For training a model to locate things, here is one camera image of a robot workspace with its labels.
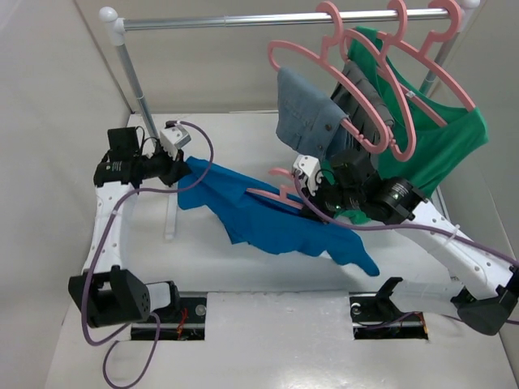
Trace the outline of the blue t shirt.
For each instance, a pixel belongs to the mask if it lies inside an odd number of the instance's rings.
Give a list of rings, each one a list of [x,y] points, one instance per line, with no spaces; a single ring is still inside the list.
[[[276,193],[274,186],[217,164],[205,173],[208,161],[193,156],[187,166],[191,174],[179,181],[178,188],[188,188],[197,179],[201,182],[178,195],[178,206],[184,211],[208,207],[233,244],[246,242],[269,254],[297,251],[319,257],[326,252],[341,266],[352,263],[369,276],[380,274],[354,231],[308,219],[296,208],[247,191],[257,188]]]

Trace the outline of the pink plastic hanger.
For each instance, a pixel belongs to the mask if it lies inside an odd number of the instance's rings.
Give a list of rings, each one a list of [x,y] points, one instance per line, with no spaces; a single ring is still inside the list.
[[[298,211],[301,211],[306,203],[309,203],[315,196],[310,196],[305,185],[293,175],[293,171],[274,167],[268,171],[268,175],[274,177],[283,177],[291,184],[282,183],[273,190],[261,189],[259,187],[247,187],[247,193],[257,195],[259,197],[272,200],[275,203],[286,205]]]

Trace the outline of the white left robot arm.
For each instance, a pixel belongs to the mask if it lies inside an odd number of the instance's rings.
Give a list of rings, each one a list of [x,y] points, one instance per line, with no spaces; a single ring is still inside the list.
[[[172,281],[145,284],[126,265],[131,216],[144,181],[158,178],[172,186],[190,173],[182,147],[187,130],[167,122],[156,149],[144,154],[135,127],[110,129],[109,150],[97,165],[93,183],[97,212],[91,248],[80,275],[68,282],[69,294],[91,328],[140,323],[154,312],[163,321],[178,317],[178,289]]]

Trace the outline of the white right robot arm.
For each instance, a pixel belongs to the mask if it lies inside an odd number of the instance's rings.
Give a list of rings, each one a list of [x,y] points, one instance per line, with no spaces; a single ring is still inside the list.
[[[345,227],[333,213],[361,211],[373,220],[371,231],[407,237],[453,276],[443,284],[389,278],[369,303],[383,322],[423,311],[454,317],[493,336],[508,321],[518,303],[517,262],[471,240],[410,181],[381,177],[371,157],[359,150],[335,155],[327,169],[317,158],[301,156],[294,172],[304,184],[303,202],[322,220]]]

